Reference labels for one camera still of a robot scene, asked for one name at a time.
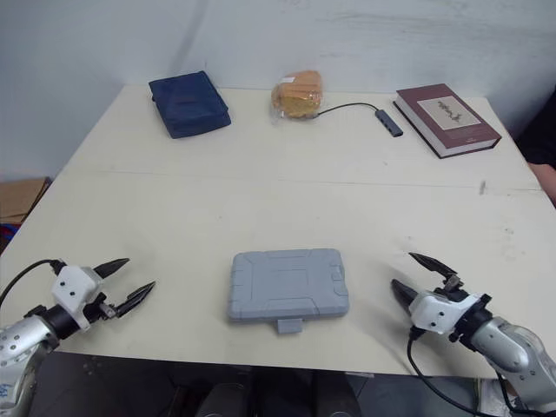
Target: bread in plastic bag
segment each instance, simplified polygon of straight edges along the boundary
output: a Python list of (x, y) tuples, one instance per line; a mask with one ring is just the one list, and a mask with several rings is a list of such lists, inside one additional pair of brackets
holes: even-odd
[(281, 117), (314, 117), (321, 106), (321, 74), (312, 70), (288, 74), (276, 84), (271, 98)]

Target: table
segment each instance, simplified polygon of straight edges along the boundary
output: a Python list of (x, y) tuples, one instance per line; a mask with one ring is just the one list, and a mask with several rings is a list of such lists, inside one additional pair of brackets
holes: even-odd
[[(439, 160), (392, 105), (394, 96), (329, 93), (323, 107), (368, 101), (405, 134), (391, 137), (367, 108), (273, 121), (269, 92), (223, 89), (232, 125), (171, 140), (144, 86), (126, 86), (52, 184), (0, 262), (1, 283), (28, 264), (132, 259), (104, 291), (119, 302), (155, 279), (121, 320), (63, 341), (84, 354), (170, 361), (408, 373), (410, 321), (392, 278), (434, 288), (440, 276), (408, 251), (460, 273), (490, 308), (533, 329), (556, 354), (551, 305), (556, 215), (484, 98), (470, 98), (502, 135), (495, 149)], [(233, 256), (249, 250), (338, 248), (351, 309), (301, 334), (227, 321)], [(48, 268), (14, 288), (0, 322), (51, 305)], [(414, 357), (425, 373), (492, 377), (446, 338), (428, 334)]]

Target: blue bag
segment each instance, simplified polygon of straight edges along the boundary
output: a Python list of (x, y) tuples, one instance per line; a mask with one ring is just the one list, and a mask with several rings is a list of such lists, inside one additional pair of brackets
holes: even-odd
[(151, 81), (153, 101), (173, 139), (200, 135), (232, 122), (205, 71)]

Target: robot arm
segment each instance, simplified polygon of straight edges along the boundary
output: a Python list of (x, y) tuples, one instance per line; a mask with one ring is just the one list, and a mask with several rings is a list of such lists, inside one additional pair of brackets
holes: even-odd
[(56, 305), (35, 307), (22, 320), (0, 329), (0, 416), (29, 413), (36, 372), (60, 340), (87, 331), (99, 319), (122, 317), (145, 299), (154, 282), (128, 295), (117, 307), (104, 303), (106, 295), (99, 292), (103, 279), (128, 261), (119, 259), (94, 269), (67, 266), (62, 261), (51, 263), (57, 275), (52, 287)]
[(528, 407), (541, 413), (556, 411), (556, 364), (539, 337), (514, 326), (486, 309), (489, 295), (470, 295), (457, 273), (424, 255), (410, 254), (418, 263), (445, 277), (444, 287), (415, 292), (393, 280), (394, 294), (407, 307), (413, 324), (438, 334), (449, 334), (488, 363), (513, 386)]

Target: gray plastic case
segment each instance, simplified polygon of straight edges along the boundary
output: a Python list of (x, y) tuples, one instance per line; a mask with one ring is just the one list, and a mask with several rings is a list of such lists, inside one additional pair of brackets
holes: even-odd
[(232, 321), (276, 321), (278, 333), (301, 332), (303, 319), (349, 310), (336, 249), (245, 252), (234, 258), (228, 315)]

